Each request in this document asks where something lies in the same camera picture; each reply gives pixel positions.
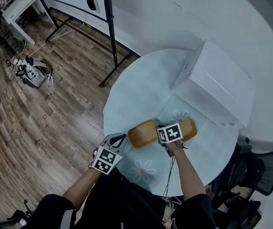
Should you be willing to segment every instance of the backpack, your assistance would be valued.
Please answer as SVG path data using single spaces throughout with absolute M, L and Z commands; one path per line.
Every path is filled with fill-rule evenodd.
M 20 77 L 27 86 L 37 88 L 46 79 L 48 88 L 52 88 L 54 85 L 51 70 L 46 66 L 43 60 L 34 60 L 33 58 L 26 57 L 23 61 L 15 60 L 14 64 L 19 66 L 16 76 Z

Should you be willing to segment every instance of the white desk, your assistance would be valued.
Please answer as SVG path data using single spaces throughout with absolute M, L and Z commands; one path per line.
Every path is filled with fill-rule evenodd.
M 36 42 L 16 23 L 16 19 L 36 0 L 15 0 L 4 12 L 3 17 L 8 24 L 12 24 L 14 28 L 31 44 Z
M 185 150 L 204 185 L 215 179 L 230 160 L 238 129 L 218 127 L 173 96 L 170 90 L 187 57 L 186 50 L 166 49 L 149 53 L 121 73 L 113 85 L 104 108 L 104 134 L 127 133 L 138 124 L 158 119 L 164 125 L 191 117 L 198 134 L 186 143 Z M 157 142 L 141 149 L 127 142 L 119 171 L 131 182 L 163 195 L 171 158 Z M 179 170 L 172 169 L 168 196 L 182 195 Z

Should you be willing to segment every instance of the cable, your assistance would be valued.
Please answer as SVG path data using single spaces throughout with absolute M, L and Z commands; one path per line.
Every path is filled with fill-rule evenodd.
M 0 58 L 1 58 L 2 60 L 4 60 L 6 63 L 9 62 L 9 63 L 11 64 L 11 67 L 13 67 L 13 64 L 12 64 L 9 60 L 6 60 L 6 59 L 2 58 L 1 56 L 0 56 Z
M 177 146 L 177 147 L 179 147 L 179 148 L 183 148 L 183 149 L 188 149 L 188 148 L 186 148 L 185 147 L 185 144 L 184 144 L 184 142 L 182 141 L 182 140 L 179 140 L 182 144 L 178 144 L 177 142 L 174 142 L 174 144 Z
M 60 35 L 60 36 L 57 36 L 57 37 L 51 39 L 49 42 L 51 42 L 52 40 L 55 40 L 55 39 L 58 38 L 58 37 L 64 36 L 64 35 L 66 35 L 66 34 L 72 32 L 72 31 L 74 31 L 74 30 L 71 30 L 71 31 L 69 31 L 69 32 L 67 32 L 67 33 L 64 33 L 64 34 Z
M 18 64 L 18 62 L 20 61 L 20 58 L 21 58 L 21 56 L 22 56 L 23 54 L 21 54 L 20 56 L 19 56 L 19 58 L 18 58 L 18 61 L 16 62 L 16 65 L 13 65 L 12 63 L 12 65 L 13 65 L 13 69 L 9 72 L 9 74 L 8 74 L 8 78 L 9 78 L 9 81 L 10 82 L 12 82 L 13 81 L 13 79 L 14 79 L 14 76 L 16 75 L 16 67 L 17 67 L 17 64 Z M 12 77 L 12 79 L 10 79 L 10 77 L 9 77 L 9 75 L 11 74 L 11 72 L 14 70 L 14 74 L 13 74 L 13 77 Z
M 168 175 L 167 186 L 166 186 L 165 191 L 162 196 L 164 200 L 167 198 L 167 195 L 168 195 L 169 181 L 170 181 L 171 172 L 172 172 L 174 162 L 175 162 L 175 157 L 173 156 L 172 160 L 171 160 L 171 164 L 170 164 L 170 171 L 169 171 L 169 175 Z

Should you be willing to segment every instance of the black stand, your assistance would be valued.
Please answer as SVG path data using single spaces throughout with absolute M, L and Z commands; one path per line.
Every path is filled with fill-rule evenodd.
M 63 25 L 67 25 L 69 26 L 70 28 L 72 28 L 73 30 L 75 30 L 76 32 L 80 33 L 81 35 L 85 36 L 86 38 L 90 39 L 91 41 L 95 42 L 96 44 L 98 44 L 99 46 L 101 46 L 102 48 L 104 48 L 105 50 L 107 50 L 108 52 L 112 53 L 113 55 L 113 61 L 114 61 L 114 69 L 108 74 L 108 76 L 99 84 L 99 87 L 104 87 L 105 86 L 105 83 L 106 81 L 112 76 L 112 74 L 118 69 L 118 67 L 120 67 L 120 65 L 128 58 L 130 58 L 133 54 L 136 55 L 134 52 L 132 52 L 130 49 L 127 49 L 125 46 L 123 46 L 121 43 L 118 43 L 116 42 L 115 40 L 115 33 L 114 33 L 114 23 L 113 23 L 113 19 L 114 19 L 114 16 L 113 16 L 113 9 L 112 9 L 112 0 L 104 0 L 104 6 L 105 6 L 105 9 L 106 9 L 106 19 L 103 19 L 93 13 L 90 13 L 86 10 L 83 10 L 83 9 L 80 9 L 76 6 L 73 6 L 73 5 L 70 5 L 68 3 L 65 3 L 65 2 L 62 2 L 62 1 L 59 1 L 59 0 L 54 0 L 54 1 L 57 1 L 57 2 L 60 2 L 60 3 L 63 3 L 63 4 L 66 4 L 68 6 L 71 6 L 71 7 L 74 7 L 78 10 L 81 10 L 85 13 L 88 13 L 106 23 L 108 23 L 108 26 L 109 26 L 109 33 L 110 33 L 110 36 L 102 33 L 101 31 L 98 31 L 97 29 L 93 28 L 93 27 L 90 27 L 92 29 L 94 29 L 95 31 L 103 34 L 105 37 L 109 38 L 110 41 L 111 41 L 111 49 L 109 49 L 108 47 L 104 46 L 103 44 L 101 44 L 99 41 L 95 40 L 94 38 L 92 38 L 91 36 L 85 34 L 84 32 L 78 30 L 78 28 L 75 28 L 74 26 L 68 24 L 68 21 L 72 21 L 72 20 L 78 20 L 80 22 L 82 22 L 81 20 L 71 16 L 71 15 L 68 15 L 69 18 L 66 19 L 65 21 L 62 21 L 58 18 L 55 18 L 53 17 L 53 15 L 51 14 L 50 10 L 47 8 L 44 0 L 40 0 L 41 3 L 43 4 L 45 10 L 47 11 L 49 17 L 51 18 L 51 20 L 54 22 L 55 26 L 57 27 L 47 38 L 46 38 L 46 42 L 49 42 L 50 41 L 50 38 L 63 26 Z M 55 8 L 51 8 L 51 9 L 54 9 L 58 12 L 61 12 L 63 14 L 66 14 L 60 10 L 57 10 Z M 116 43 L 119 44 L 121 47 L 127 49 L 128 51 L 130 51 L 126 56 L 124 56 L 124 58 L 118 63 L 118 60 L 117 60 L 117 51 L 116 51 Z

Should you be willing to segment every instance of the flower pattern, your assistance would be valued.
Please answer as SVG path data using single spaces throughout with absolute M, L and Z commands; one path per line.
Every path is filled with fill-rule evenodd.
M 187 110 L 185 110 L 184 112 L 180 113 L 180 111 L 176 109 L 176 110 L 174 110 L 173 114 L 174 114 L 174 117 L 172 117 L 172 118 L 170 118 L 168 120 L 169 124 L 178 123 L 178 122 L 180 122 L 182 120 L 187 119 L 187 117 L 189 116 L 189 113 L 188 113 Z
M 136 168 L 129 169 L 129 173 L 135 175 L 133 177 L 133 182 L 139 182 L 142 179 L 144 182 L 148 183 L 150 180 L 149 175 L 156 173 L 156 169 L 150 168 L 152 165 L 151 160 L 147 160 L 144 164 L 142 164 L 142 162 L 137 159 L 134 164 Z

